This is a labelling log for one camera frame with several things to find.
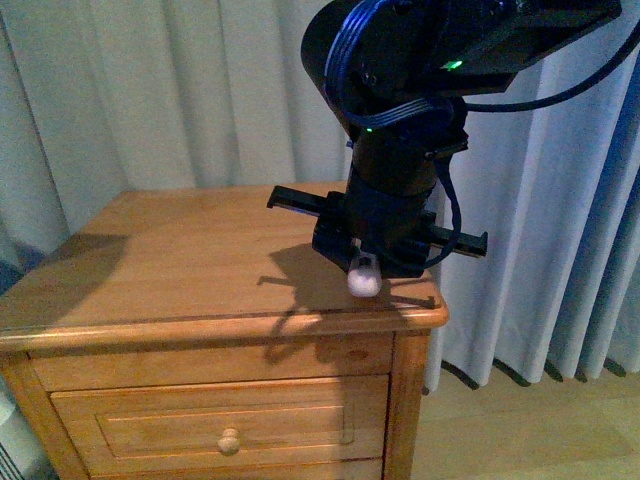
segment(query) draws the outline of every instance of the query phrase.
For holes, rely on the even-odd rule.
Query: robotic arm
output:
[[[348,273],[356,296],[376,295],[384,278],[419,278],[452,252],[484,256],[487,233],[461,232],[449,176],[468,148],[462,97],[504,92],[620,13],[618,0],[334,0],[307,28],[302,61],[349,136],[346,192],[278,186],[268,207],[318,217],[313,248]],[[424,209],[437,180],[452,230]]]

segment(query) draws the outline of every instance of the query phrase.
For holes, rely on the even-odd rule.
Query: curtain fold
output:
[[[3,281],[29,268],[25,252],[49,253],[126,189],[345,178],[346,137],[299,58],[326,3],[3,2]],[[523,72],[507,94],[472,100],[578,83],[639,16],[625,1],[621,19]],[[607,357],[638,370],[635,65],[552,108],[470,114],[471,149],[452,175],[464,230],[488,230],[490,251],[439,271],[452,315],[433,335],[430,389],[442,360],[481,385],[494,358],[531,382],[547,360],[568,377],[597,376]]]

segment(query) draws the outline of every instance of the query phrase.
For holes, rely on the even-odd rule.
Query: wooden knob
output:
[[[235,455],[240,450],[238,431],[235,428],[226,428],[222,432],[222,438],[218,440],[218,448],[223,455]]]

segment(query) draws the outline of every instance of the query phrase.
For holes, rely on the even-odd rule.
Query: drawer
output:
[[[380,480],[382,460],[94,476],[92,480]]]
[[[382,456],[388,376],[84,392],[51,400],[91,475]],[[239,450],[220,452],[223,431]]]
[[[384,374],[391,334],[302,337],[188,349],[30,352],[49,392]]]

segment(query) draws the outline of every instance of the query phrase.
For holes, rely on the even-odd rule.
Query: nightstand leg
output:
[[[384,457],[384,480],[410,480],[429,332],[396,333]]]
[[[4,376],[20,410],[40,439],[62,480],[87,480],[78,453],[24,352],[0,355]]]

